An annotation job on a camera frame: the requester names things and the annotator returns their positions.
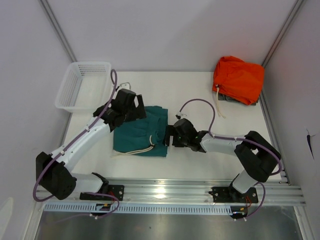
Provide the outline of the teal green shorts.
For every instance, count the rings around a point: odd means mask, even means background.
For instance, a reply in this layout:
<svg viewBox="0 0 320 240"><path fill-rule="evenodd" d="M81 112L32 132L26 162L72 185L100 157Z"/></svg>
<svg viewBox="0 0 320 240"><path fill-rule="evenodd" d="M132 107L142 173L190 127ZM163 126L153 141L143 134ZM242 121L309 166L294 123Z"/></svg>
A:
<svg viewBox="0 0 320 240"><path fill-rule="evenodd" d="M113 150L118 153L138 152L142 157L163 157L168 154L164 144L168 126L168 109L146 106L146 118L125 122L113 131Z"/></svg>

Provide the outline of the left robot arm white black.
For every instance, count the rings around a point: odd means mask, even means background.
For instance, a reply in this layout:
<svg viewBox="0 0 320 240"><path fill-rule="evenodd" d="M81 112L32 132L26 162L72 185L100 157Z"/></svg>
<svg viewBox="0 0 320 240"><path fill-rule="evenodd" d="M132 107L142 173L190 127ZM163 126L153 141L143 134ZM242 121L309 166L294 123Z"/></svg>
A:
<svg viewBox="0 0 320 240"><path fill-rule="evenodd" d="M79 160L100 139L123 123L146 118L143 97L129 89L120 89L114 99L95 110L86 126L69 143L35 159L36 185L46 189L58 200L80 193L82 199L93 195L103 200L109 193L109 181L98 173L72 173Z"/></svg>

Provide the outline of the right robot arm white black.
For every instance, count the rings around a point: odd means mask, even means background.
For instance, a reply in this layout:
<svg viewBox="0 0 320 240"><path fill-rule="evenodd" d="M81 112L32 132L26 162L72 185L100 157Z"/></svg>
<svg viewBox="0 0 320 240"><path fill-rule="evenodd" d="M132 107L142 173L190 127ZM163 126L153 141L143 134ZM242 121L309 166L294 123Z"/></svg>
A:
<svg viewBox="0 0 320 240"><path fill-rule="evenodd" d="M228 189L228 196L234 202L241 201L251 187L265 183L282 169L280 153L253 130L244 136L213 134L207 130L197 131L188 119L181 118L166 127L164 143L194 152L236 156L244 170Z"/></svg>

